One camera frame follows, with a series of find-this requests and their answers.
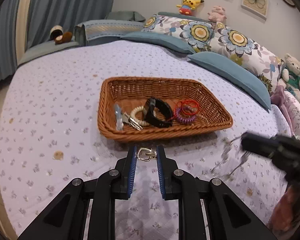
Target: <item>black smart band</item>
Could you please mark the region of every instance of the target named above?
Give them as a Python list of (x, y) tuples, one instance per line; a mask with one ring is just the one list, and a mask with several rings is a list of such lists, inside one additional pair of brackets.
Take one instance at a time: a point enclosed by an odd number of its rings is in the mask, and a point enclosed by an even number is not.
[[(153, 115), (154, 108), (158, 108), (160, 113), (164, 115), (166, 121), (160, 120)], [(167, 128), (172, 126), (173, 111), (171, 107), (161, 99), (149, 98), (144, 106), (145, 121), (158, 128)]]

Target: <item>metal ring buckle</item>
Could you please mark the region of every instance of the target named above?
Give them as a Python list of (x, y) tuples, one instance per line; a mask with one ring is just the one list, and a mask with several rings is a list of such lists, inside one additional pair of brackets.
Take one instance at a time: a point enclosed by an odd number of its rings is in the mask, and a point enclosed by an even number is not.
[[(146, 155), (146, 156), (149, 156), (147, 159), (144, 159), (142, 157), (140, 157), (140, 155)], [(141, 161), (144, 161), (144, 162), (148, 162), (150, 161), (151, 159), (154, 159), (157, 157), (157, 152), (154, 151), (153, 149), (148, 149), (148, 148), (143, 148), (141, 147), (139, 150), (138, 150), (138, 153), (137, 153), (137, 158)]]

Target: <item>wall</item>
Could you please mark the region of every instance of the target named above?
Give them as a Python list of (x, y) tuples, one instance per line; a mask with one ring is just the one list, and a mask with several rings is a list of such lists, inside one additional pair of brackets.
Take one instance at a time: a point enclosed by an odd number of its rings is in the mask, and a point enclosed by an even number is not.
[[(204, 0), (195, 16), (207, 19), (214, 5), (226, 9), (226, 24), (265, 46), (279, 57), (285, 53), (300, 60), (300, 13), (283, 0), (269, 0), (267, 20), (241, 7), (242, 0)], [(178, 13), (181, 0), (114, 0), (112, 11), (133, 10), (149, 18), (159, 11)]]

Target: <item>brown woven basket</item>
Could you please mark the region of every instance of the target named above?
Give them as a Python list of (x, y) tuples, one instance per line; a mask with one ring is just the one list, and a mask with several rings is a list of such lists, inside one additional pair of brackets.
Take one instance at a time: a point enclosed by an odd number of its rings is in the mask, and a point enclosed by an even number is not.
[[(192, 125), (179, 124), (176, 121), (169, 128), (144, 127), (138, 131), (124, 125), (123, 131), (116, 130), (114, 104), (122, 112), (130, 112), (137, 106), (143, 106), (150, 97), (160, 98), (172, 109), (180, 100), (194, 99), (200, 104), (200, 114)], [(159, 119), (163, 115), (156, 111)], [(142, 119), (142, 113), (136, 116)], [(120, 142), (146, 141), (174, 137), (197, 135), (229, 128), (233, 119), (216, 97), (201, 83), (190, 79), (151, 78), (151, 77), (113, 77), (104, 80), (98, 110), (98, 127), (106, 138)]]

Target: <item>white floral mattress cover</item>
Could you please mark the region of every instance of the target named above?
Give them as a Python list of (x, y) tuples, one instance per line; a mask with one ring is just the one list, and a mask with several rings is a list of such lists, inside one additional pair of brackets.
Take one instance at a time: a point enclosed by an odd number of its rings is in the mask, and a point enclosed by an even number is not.
[[(273, 136), (278, 120), (281, 133), (290, 134), (278, 109), (275, 117), (231, 83), (159, 46), (116, 41), (35, 59), (14, 75), (0, 120), (0, 188), (17, 235), (73, 178), (98, 178), (126, 156), (127, 145), (106, 139), (97, 128), (101, 83), (125, 75), (198, 80), (232, 115), (230, 129), (138, 145), (163, 144), (180, 169), (201, 179), (213, 178), (222, 138), (247, 130)], [(239, 141), (235, 145), (221, 175), (239, 163)], [(269, 161), (250, 155), (226, 184), (267, 223), (285, 192), (283, 176)], [(156, 161), (138, 161), (130, 200), (116, 202), (117, 239), (178, 239), (178, 203), (162, 199), (158, 182)]]

